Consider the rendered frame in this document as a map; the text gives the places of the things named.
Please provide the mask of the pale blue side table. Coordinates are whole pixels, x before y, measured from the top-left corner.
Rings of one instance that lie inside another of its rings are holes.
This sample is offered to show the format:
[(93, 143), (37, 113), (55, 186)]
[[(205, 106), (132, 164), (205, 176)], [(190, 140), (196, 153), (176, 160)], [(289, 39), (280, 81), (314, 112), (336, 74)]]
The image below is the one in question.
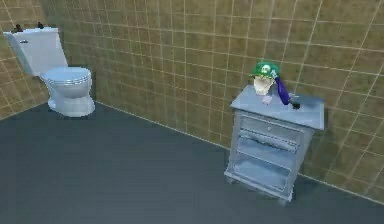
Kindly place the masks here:
[(252, 189), (290, 202), (294, 183), (317, 131), (325, 128), (324, 101), (294, 94), (285, 105), (275, 90), (265, 96), (246, 86), (234, 109), (230, 155), (224, 175)]

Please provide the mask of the green capped figurine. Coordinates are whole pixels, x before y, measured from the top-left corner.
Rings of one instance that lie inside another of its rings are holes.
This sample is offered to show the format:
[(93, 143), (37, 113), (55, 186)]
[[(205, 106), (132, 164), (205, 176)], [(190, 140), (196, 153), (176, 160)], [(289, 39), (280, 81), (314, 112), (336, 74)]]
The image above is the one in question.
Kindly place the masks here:
[(269, 105), (272, 102), (273, 96), (270, 89), (273, 85), (276, 85), (277, 94), (284, 105), (291, 104), (294, 109), (300, 108), (300, 104), (294, 102), (289, 95), (280, 77), (280, 69), (276, 64), (261, 61), (255, 65), (250, 77), (253, 79), (255, 93), (262, 97), (263, 104)]

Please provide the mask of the white toilet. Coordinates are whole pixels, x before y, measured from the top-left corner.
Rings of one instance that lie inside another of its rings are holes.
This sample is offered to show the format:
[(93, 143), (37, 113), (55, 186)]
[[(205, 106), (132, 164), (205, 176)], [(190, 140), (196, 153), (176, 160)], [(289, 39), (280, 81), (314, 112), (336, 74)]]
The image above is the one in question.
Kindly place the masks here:
[(23, 70), (47, 87), (51, 110), (67, 117), (83, 117), (94, 112), (95, 103), (90, 95), (92, 73), (87, 68), (68, 64), (58, 28), (30, 28), (3, 35)]

